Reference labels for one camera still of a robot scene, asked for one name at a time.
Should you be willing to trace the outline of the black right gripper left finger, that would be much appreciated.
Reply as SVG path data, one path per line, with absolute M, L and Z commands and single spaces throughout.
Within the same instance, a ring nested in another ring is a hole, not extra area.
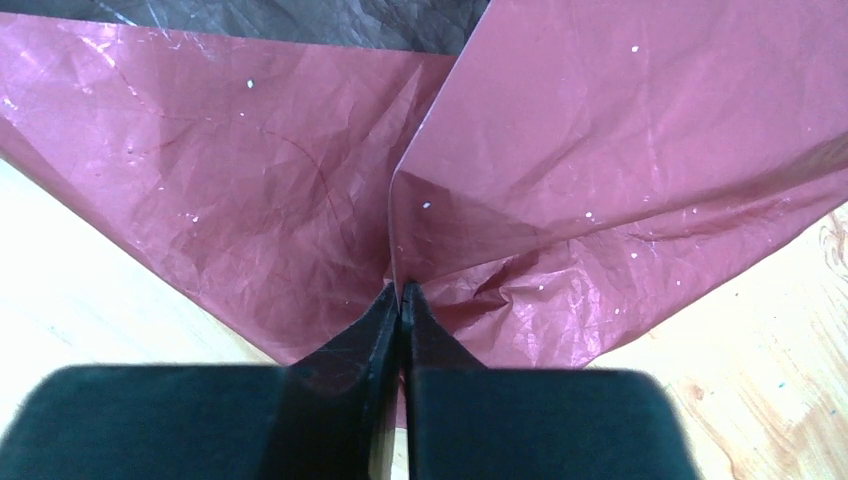
M 289 366 L 78 365 L 46 377 L 1 441 L 5 479 L 383 479 L 399 309 L 387 286 Z

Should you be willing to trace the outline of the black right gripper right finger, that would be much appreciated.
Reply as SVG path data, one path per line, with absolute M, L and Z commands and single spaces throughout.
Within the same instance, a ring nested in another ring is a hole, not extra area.
M 674 408 L 649 375 L 484 365 L 420 285 L 401 304 L 414 479 L 694 479 Z

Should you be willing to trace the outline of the dark red wrapping paper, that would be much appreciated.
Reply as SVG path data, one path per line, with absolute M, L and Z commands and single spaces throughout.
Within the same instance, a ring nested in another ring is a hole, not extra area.
M 847 199 L 843 1 L 5 1 L 1 151 L 290 363 L 581 367 Z

